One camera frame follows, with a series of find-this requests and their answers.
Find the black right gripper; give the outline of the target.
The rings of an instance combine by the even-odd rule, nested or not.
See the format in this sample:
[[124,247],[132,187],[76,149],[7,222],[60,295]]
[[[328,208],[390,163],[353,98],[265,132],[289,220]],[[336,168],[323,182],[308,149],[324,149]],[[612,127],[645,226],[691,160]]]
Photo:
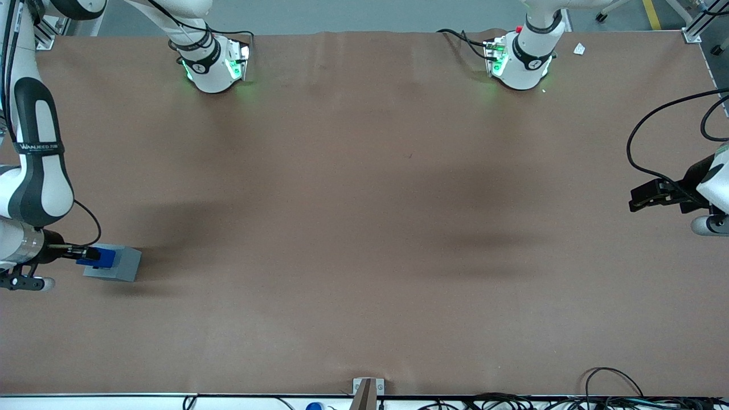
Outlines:
[[47,264],[60,259],[65,252],[78,252],[77,263],[99,263],[103,254],[99,250],[87,250],[89,245],[65,244],[62,235],[43,229],[43,244],[39,251],[39,264]]

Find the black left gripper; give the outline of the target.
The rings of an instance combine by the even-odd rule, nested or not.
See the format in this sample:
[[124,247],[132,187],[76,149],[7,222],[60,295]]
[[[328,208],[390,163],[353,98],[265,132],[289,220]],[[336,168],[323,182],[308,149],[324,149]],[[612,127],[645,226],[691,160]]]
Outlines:
[[667,207],[677,203],[682,203],[682,214],[689,214],[701,210],[701,208],[710,208],[709,201],[696,188],[708,174],[713,160],[714,155],[709,155],[687,169],[681,179],[681,186],[689,195],[685,202],[681,198],[683,194],[676,188],[676,184],[666,179],[656,178],[630,191],[631,200],[628,202],[630,212],[638,212],[648,207]]

